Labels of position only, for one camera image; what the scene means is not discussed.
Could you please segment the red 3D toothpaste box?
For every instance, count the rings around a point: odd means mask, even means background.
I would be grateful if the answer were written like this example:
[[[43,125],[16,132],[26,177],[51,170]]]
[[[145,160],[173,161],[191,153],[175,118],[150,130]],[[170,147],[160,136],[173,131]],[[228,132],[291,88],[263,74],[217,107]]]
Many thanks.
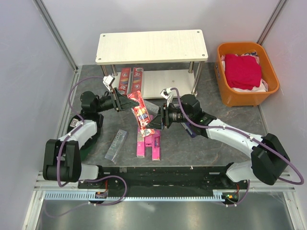
[[[151,119],[147,111],[147,108],[145,106],[141,92],[135,91],[135,92],[129,93],[128,98],[139,103],[139,105],[134,107],[132,110],[138,122],[142,137],[145,138],[150,135],[153,135],[155,131],[153,129],[146,127],[151,122]]]

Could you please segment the silver red toothpaste box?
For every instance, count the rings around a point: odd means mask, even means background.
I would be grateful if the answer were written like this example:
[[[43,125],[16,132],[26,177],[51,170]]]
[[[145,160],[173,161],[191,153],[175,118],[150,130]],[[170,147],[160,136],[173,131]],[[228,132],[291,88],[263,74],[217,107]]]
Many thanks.
[[[127,94],[128,92],[130,75],[131,68],[123,68],[121,70],[118,89],[122,94]]]

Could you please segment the silver backed toothpaste box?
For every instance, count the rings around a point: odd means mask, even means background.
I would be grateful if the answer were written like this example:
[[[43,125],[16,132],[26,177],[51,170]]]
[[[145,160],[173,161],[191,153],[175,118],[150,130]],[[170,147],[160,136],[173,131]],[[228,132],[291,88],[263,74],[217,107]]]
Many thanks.
[[[133,68],[130,93],[142,90],[142,76],[143,76],[142,67]]]

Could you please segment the purple toothpaste box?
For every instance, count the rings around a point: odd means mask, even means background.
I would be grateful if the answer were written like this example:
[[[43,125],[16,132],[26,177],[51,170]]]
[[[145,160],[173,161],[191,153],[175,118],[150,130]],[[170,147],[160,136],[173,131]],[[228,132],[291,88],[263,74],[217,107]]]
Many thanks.
[[[192,130],[189,122],[181,123],[181,125],[191,138],[195,138],[197,136],[197,134]]]

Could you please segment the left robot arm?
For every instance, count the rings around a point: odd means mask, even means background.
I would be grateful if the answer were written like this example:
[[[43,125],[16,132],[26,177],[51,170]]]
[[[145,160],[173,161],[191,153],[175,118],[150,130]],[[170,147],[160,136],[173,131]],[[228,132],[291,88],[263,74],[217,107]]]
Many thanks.
[[[135,100],[121,94],[117,88],[99,97],[91,91],[80,96],[81,111],[70,121],[67,134],[46,142],[43,178],[49,181],[77,182],[82,173],[81,149],[98,139],[101,134],[103,111],[117,112],[139,105]]]

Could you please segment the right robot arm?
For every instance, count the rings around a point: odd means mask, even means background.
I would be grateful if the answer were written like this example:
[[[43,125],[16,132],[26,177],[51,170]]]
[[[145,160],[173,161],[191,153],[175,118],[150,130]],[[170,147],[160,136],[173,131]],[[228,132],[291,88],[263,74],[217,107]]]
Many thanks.
[[[165,103],[159,107],[156,117],[147,128],[162,130],[172,123],[188,123],[197,136],[225,143],[250,159],[246,162],[226,165],[220,176],[224,188],[232,188],[243,180],[259,180],[274,185],[290,160],[279,139],[273,134],[265,136],[251,134],[227,125],[213,115],[204,112],[200,102],[192,94],[180,98],[181,104]]]

